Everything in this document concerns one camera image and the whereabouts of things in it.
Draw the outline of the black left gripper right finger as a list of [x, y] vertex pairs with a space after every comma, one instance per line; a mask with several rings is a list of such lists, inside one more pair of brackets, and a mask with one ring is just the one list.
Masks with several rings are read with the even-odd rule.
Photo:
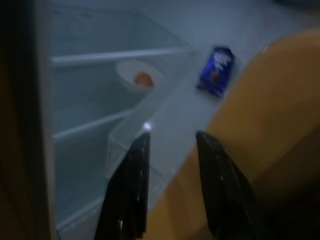
[[223, 145], [196, 133], [201, 191], [210, 232], [216, 240], [270, 240], [272, 232], [253, 189]]

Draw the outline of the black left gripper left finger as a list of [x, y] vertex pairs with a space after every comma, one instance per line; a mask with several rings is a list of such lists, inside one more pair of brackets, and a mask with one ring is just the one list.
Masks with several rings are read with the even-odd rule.
[[136, 240], [147, 231], [150, 176], [149, 132], [131, 144], [110, 179], [94, 239]]

